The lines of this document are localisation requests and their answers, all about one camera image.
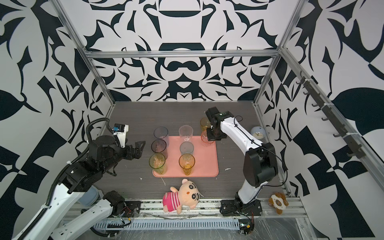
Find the clear tall glass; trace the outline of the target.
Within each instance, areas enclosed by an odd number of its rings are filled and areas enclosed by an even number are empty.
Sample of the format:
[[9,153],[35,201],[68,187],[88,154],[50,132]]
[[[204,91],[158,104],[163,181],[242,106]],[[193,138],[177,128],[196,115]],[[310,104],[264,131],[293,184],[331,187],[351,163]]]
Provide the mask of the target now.
[[193,128],[189,125],[183,125],[179,128],[179,135],[183,142],[190,142],[193,137]]

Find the teal frosted cup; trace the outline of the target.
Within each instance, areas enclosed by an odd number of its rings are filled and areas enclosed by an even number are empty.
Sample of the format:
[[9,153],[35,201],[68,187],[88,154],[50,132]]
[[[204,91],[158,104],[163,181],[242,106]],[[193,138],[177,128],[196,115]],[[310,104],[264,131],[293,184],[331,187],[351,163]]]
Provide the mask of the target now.
[[184,154],[193,155],[194,149],[195,149],[195,147],[194,147],[193,143],[191,143],[191,142],[183,142],[180,145],[181,155],[184,155]]

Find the pink plastic tray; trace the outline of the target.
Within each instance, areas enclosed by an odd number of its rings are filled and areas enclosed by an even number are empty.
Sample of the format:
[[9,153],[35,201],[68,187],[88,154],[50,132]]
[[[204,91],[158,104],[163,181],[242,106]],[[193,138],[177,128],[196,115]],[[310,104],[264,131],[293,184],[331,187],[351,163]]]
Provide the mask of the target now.
[[186,175],[179,165],[179,158],[182,155],[180,145],[182,139],[178,136],[169,137],[170,147],[168,148],[168,158],[166,160],[166,172],[162,175],[153,171],[153,176],[156,178],[213,178],[219,174],[219,164],[217,156],[216,144],[212,143],[209,146],[204,145],[200,136],[192,137],[194,145],[193,156],[195,165],[192,167],[192,172]]

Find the tall yellow glass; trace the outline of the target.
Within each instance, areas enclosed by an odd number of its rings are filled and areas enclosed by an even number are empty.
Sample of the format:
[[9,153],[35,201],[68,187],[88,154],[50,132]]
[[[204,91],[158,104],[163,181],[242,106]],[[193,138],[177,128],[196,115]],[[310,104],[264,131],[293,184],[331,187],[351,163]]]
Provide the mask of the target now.
[[179,158],[179,166],[182,168],[184,174],[187,176],[192,173],[195,164],[196,160],[192,154],[183,154]]

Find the blue-grey tall glass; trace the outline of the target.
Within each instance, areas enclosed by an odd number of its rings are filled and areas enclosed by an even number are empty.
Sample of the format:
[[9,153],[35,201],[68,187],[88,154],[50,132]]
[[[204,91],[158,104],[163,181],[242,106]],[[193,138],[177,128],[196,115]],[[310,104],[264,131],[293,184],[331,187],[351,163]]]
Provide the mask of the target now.
[[169,146],[169,131],[166,127],[157,127],[154,130],[154,137],[156,139],[164,140],[167,146]]

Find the tall light green glass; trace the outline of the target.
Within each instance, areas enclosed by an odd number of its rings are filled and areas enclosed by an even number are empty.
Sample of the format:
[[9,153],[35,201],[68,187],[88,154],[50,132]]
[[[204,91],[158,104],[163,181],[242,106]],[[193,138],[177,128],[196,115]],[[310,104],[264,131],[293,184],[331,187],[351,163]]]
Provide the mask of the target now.
[[149,165],[158,175],[164,175],[167,171],[166,158],[161,153],[153,154],[149,159]]

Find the dark smoky glass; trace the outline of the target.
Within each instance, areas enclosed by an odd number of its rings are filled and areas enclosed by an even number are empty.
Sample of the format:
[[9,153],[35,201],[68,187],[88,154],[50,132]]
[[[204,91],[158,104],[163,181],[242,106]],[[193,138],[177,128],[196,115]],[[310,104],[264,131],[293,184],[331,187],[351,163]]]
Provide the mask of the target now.
[[162,139],[156,139],[151,144],[151,149],[154,153],[162,154],[165,159],[168,158],[168,145],[167,142]]

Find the pink short glass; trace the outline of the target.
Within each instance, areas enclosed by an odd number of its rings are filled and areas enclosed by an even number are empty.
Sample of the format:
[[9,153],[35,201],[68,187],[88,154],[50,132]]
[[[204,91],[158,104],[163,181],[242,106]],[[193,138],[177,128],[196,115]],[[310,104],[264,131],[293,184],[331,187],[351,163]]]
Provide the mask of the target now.
[[214,141],[210,141],[210,140],[208,139],[207,130],[204,130],[204,131],[202,132],[202,134],[201,134],[201,140],[202,140],[202,144],[203,144],[204,147],[209,147],[209,146],[211,146],[211,145],[214,143]]

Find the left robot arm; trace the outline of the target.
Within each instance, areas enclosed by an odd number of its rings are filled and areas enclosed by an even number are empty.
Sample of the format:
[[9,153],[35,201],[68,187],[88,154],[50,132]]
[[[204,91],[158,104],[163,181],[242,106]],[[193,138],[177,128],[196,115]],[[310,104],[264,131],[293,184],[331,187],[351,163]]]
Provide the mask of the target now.
[[70,208],[110,169],[121,160],[140,159],[146,143],[120,147],[113,136],[100,136],[90,141],[85,154],[68,163],[51,186],[46,203],[27,226],[15,236],[16,240],[72,240],[109,216],[120,216],[125,199],[116,191],[108,192],[92,208],[62,228],[58,224]]

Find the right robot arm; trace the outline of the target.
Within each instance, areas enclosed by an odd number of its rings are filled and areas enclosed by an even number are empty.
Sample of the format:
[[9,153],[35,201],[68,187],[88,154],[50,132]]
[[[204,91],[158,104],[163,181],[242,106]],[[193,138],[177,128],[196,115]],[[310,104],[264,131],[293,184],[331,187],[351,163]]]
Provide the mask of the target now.
[[222,200],[220,212],[223,216],[250,216],[262,212],[257,199],[262,188],[279,173],[275,148],[264,144],[241,126],[236,117],[226,111],[220,112],[216,107],[206,111],[211,126],[207,128],[210,141],[230,138],[245,156],[243,174],[245,181],[235,194],[234,200]]

